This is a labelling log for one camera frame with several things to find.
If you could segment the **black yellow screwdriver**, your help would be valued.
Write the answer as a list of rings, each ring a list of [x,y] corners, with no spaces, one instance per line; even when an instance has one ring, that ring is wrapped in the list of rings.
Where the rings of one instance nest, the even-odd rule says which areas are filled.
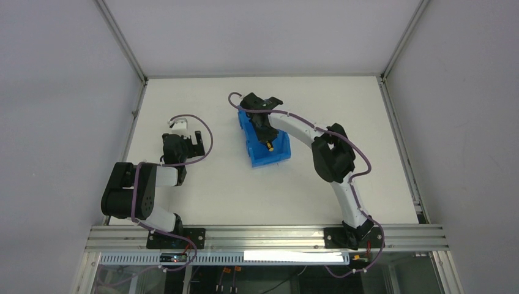
[[[265,145],[265,147],[267,148],[267,150],[269,152],[272,152],[274,150],[274,147],[273,147],[271,142],[267,141],[267,142],[264,143],[264,145]]]

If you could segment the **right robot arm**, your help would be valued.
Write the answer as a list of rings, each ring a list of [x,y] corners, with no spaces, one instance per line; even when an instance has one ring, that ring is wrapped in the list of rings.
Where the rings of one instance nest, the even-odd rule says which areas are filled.
[[[342,212],[343,232],[331,236],[334,247],[357,249],[375,226],[354,182],[371,172],[371,163],[349,140],[343,126],[320,127],[285,110],[282,103],[276,97],[262,99],[251,92],[236,106],[253,167],[289,159],[289,136],[308,146],[317,175],[331,185]]]

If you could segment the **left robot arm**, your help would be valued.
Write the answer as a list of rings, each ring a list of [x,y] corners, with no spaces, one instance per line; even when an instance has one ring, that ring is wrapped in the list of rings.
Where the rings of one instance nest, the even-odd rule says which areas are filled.
[[[194,136],[195,143],[190,135],[163,134],[163,165],[116,162],[100,202],[102,213],[130,219],[149,230],[183,235],[180,215],[156,205],[155,192],[158,187],[181,186],[187,161],[206,155],[201,132],[195,131]]]

